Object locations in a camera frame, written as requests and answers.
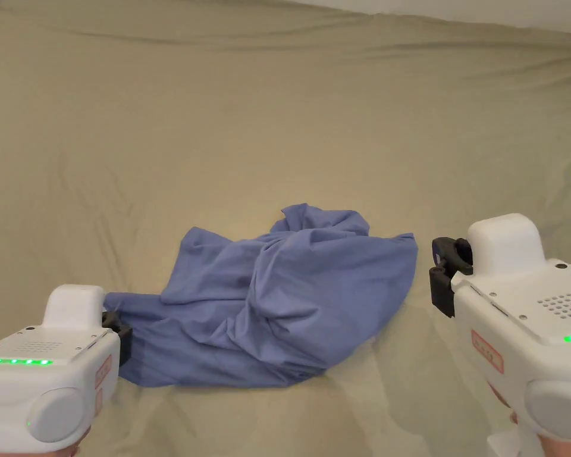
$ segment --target round knob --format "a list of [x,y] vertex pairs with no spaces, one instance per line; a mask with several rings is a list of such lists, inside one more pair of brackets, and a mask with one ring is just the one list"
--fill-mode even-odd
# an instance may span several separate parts
[[27,420],[30,434],[43,443],[54,443],[72,435],[83,421],[84,402],[77,389],[66,387],[41,395]]
[[533,381],[524,400],[531,417],[543,429],[571,440],[571,382]]

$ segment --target crumpled fabric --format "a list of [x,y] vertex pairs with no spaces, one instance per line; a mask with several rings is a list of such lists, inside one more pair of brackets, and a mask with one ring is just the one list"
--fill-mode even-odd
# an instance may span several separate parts
[[376,336],[415,275],[413,234],[369,236],[356,211],[306,204],[256,239],[192,228],[161,295],[110,293],[133,328],[120,376],[145,387],[286,387]]

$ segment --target sticker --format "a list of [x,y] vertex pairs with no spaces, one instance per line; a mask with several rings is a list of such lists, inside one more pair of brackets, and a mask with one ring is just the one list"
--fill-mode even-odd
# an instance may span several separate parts
[[106,359],[102,366],[100,366],[98,372],[96,373],[96,389],[102,385],[108,373],[112,370],[112,355]]
[[99,389],[96,392],[96,416],[99,415],[100,412],[102,412],[102,406],[103,406],[103,389]]
[[495,367],[500,374],[504,374],[504,358],[488,344],[477,332],[472,330],[472,345]]

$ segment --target white plastic housing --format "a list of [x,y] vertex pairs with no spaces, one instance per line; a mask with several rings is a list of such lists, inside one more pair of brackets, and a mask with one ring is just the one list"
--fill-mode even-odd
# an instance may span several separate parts
[[520,214],[468,241],[473,275],[452,281],[461,347],[518,414],[521,457],[542,456],[537,433],[571,440],[571,264],[546,260]]
[[100,287],[58,287],[43,324],[0,340],[0,453],[75,443],[112,396],[120,339],[102,327]]

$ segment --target mattress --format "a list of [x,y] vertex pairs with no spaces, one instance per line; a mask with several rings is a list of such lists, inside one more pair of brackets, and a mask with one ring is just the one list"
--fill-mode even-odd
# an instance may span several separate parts
[[432,307],[437,236],[508,212],[571,262],[571,35],[270,0],[3,0],[0,338],[62,283],[158,293],[183,234],[280,209],[413,231],[376,339],[289,389],[122,381],[92,456],[485,455],[509,411]]

